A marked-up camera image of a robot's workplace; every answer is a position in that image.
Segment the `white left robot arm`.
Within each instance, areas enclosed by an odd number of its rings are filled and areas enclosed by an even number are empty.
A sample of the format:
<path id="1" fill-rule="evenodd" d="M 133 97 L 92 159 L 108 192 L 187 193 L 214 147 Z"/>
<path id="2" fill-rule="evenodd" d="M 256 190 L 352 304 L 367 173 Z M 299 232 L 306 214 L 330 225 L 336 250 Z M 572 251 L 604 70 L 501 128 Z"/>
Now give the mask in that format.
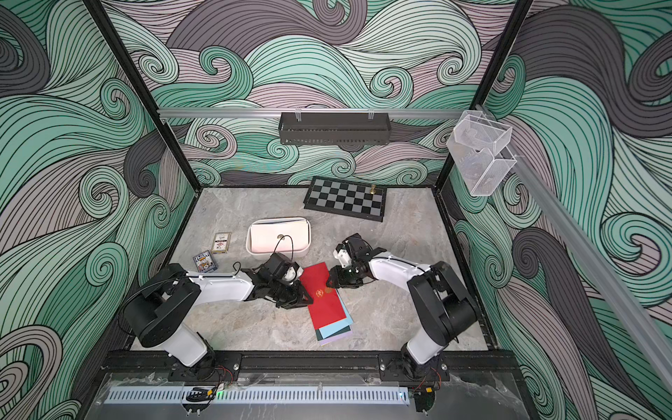
<path id="1" fill-rule="evenodd" d="M 169 264 L 122 304 L 121 313 L 143 348 L 163 350 L 192 369 L 213 354 L 207 341 L 185 324 L 195 306 L 263 299 L 280 309 L 306 307 L 313 298 L 299 280 L 302 273 L 295 262 L 273 260 L 233 273 L 193 272 Z"/>

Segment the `red envelope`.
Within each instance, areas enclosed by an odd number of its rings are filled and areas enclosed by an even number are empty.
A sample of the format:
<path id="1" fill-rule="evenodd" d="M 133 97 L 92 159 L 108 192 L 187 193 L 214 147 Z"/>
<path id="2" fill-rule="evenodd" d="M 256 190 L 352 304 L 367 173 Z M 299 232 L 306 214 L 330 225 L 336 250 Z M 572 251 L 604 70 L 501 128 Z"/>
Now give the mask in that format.
<path id="1" fill-rule="evenodd" d="M 324 262 L 304 269 L 301 284 L 313 299 L 308 306 L 315 329 L 330 326 L 346 318 L 338 293 L 327 286 L 329 269 Z"/>

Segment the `lavender envelope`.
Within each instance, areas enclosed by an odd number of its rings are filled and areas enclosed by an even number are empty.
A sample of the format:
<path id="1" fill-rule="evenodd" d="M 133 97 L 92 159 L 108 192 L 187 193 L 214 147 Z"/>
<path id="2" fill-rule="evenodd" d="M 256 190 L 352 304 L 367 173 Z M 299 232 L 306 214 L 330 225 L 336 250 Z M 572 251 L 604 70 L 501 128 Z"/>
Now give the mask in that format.
<path id="1" fill-rule="evenodd" d="M 325 345 L 330 344 L 334 341 L 338 341 L 340 339 L 346 338 L 346 337 L 350 336 L 351 334 L 352 334 L 351 328 L 347 327 L 347 328 L 344 328 L 344 329 L 340 330 L 339 332 L 336 332 L 335 334 L 333 334 L 333 335 L 331 335 L 327 338 L 321 339 L 320 341 L 318 341 L 318 344 L 320 344 L 320 346 L 325 346 Z"/>

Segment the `pink envelope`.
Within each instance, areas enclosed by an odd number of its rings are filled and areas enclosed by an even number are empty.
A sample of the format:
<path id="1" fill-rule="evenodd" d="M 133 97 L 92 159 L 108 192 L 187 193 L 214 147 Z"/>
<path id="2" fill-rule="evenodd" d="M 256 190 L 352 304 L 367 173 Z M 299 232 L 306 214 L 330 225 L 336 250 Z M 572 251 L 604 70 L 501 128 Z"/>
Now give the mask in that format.
<path id="1" fill-rule="evenodd" d="M 250 227 L 250 251 L 262 254 L 277 252 L 299 252 L 310 242 L 308 223 L 304 220 L 255 224 Z"/>

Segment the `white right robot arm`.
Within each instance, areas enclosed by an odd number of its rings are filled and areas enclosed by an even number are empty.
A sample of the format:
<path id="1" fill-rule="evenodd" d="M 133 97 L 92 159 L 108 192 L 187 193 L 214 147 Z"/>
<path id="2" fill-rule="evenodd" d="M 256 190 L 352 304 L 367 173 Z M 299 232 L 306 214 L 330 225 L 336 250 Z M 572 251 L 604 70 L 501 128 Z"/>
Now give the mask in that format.
<path id="1" fill-rule="evenodd" d="M 357 289 L 364 279 L 395 285 L 411 296 L 421 325 L 402 348 L 412 367 L 424 367 L 478 321 L 474 298 L 447 262 L 418 264 L 365 245 L 354 250 L 342 243 L 334 250 L 338 265 L 330 269 L 327 285 Z"/>

